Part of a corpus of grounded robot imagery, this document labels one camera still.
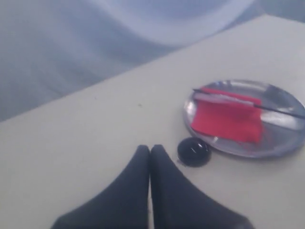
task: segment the black chopstick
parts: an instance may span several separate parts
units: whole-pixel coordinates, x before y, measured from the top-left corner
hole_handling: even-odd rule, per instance
[[[196,93],[202,93],[202,94],[217,94],[217,93],[204,92],[204,91],[202,91],[201,89],[193,89],[193,91],[196,92]],[[267,111],[274,111],[274,112],[277,112],[277,113],[289,115],[289,116],[296,117],[296,118],[300,118],[300,119],[305,119],[305,116],[300,115],[300,114],[293,114],[293,113],[290,113],[290,112],[279,111],[279,110],[277,110],[277,109],[273,109],[273,108],[270,108],[270,107],[257,105],[257,104],[255,104],[255,103],[253,103],[253,107],[260,108],[260,109],[262,109],[262,110],[267,110]]]

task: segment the floor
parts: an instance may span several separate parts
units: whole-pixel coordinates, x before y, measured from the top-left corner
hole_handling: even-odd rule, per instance
[[[0,122],[174,50],[135,37],[86,0],[16,2],[0,2]],[[305,0],[260,0],[230,27],[262,13],[305,22]]]

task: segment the round silver tray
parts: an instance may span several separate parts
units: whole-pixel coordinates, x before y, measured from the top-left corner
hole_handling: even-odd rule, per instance
[[[304,106],[293,95],[267,83],[226,80],[211,83],[206,87],[255,97],[262,100],[263,106],[305,116]],[[240,143],[200,134],[191,128],[196,113],[193,95],[194,93],[184,105],[185,124],[192,135],[201,138],[217,150],[236,156],[263,158],[291,153],[305,142],[305,120],[266,110],[262,110],[261,114],[264,132],[259,144]]]

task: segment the table surface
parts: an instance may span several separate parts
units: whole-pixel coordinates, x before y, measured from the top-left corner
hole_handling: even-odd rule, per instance
[[[271,16],[145,64],[0,124],[0,228],[49,228],[122,171],[137,145],[163,144],[176,162],[189,136],[192,88],[224,79],[274,84],[305,102],[305,25]],[[214,153],[177,166],[206,194],[258,229],[305,225],[304,149],[251,161]]]

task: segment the red napkin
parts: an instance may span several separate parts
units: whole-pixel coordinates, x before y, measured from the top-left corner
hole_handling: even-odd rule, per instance
[[[202,88],[214,94],[225,94],[261,105],[261,100],[215,89]],[[191,127],[200,133],[239,142],[259,143],[263,125],[261,109],[240,103],[217,104],[197,101],[197,111]]]

